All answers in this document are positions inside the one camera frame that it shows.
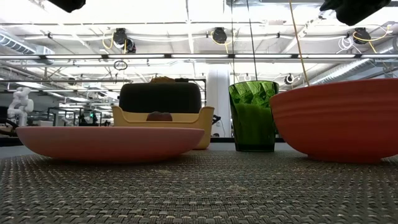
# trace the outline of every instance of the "table mat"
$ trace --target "table mat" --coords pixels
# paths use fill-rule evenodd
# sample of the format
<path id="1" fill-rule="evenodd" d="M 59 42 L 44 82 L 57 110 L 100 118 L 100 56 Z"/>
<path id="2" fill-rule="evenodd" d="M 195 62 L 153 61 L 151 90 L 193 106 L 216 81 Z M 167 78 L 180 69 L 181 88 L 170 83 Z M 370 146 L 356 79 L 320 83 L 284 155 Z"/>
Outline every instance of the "table mat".
<path id="1" fill-rule="evenodd" d="M 154 164 L 0 160 L 0 223 L 398 223 L 398 157 L 192 151 Z"/>

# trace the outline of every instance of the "yellow tray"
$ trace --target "yellow tray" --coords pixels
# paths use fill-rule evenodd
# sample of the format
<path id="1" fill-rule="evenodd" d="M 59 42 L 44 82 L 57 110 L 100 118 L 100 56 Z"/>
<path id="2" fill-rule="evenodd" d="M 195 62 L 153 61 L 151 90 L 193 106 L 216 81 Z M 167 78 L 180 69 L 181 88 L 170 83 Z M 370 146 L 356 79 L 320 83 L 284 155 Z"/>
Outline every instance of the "yellow tray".
<path id="1" fill-rule="evenodd" d="M 125 112 L 118 106 L 112 106 L 115 127 L 161 127 L 161 128 L 197 128 L 205 130 L 205 135 L 196 149 L 206 149 L 210 144 L 211 124 L 214 108 L 200 109 L 198 114 L 172 113 L 173 121 L 146 121 L 148 113 Z"/>

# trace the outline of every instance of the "glass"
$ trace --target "glass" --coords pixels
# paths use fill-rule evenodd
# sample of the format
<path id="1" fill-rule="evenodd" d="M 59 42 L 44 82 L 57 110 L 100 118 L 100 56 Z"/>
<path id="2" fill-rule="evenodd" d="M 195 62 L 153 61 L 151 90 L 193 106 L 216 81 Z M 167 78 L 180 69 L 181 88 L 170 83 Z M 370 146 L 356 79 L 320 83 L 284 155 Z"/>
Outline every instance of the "glass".
<path id="1" fill-rule="evenodd" d="M 237 151 L 273 152 L 275 124 L 269 99 L 279 85 L 270 81 L 241 82 L 229 87 Z"/>

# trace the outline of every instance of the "bowl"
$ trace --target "bowl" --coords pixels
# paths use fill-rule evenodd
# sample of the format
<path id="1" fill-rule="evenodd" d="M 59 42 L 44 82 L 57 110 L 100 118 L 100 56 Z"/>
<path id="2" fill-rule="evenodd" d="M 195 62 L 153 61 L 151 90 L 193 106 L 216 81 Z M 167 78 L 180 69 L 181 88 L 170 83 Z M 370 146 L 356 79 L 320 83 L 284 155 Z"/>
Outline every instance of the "bowl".
<path id="1" fill-rule="evenodd" d="M 205 131 L 190 128 L 19 127 L 21 142 L 43 156 L 85 162 L 155 162 L 193 149 Z"/>
<path id="2" fill-rule="evenodd" d="M 280 135 L 312 159 L 368 163 L 398 154 L 398 79 L 299 88 L 270 103 Z"/>

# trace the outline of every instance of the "white column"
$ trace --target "white column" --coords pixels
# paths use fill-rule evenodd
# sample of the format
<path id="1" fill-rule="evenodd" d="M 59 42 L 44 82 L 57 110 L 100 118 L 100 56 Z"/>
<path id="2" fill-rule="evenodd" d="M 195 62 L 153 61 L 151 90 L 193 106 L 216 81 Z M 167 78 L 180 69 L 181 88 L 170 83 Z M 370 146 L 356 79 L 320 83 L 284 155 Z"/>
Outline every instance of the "white column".
<path id="1" fill-rule="evenodd" d="M 222 138 L 231 137 L 229 70 L 229 65 L 210 65 L 207 75 L 207 106 L 214 107 L 214 114 L 221 117 L 221 121 L 213 125 L 211 134 L 218 133 Z"/>

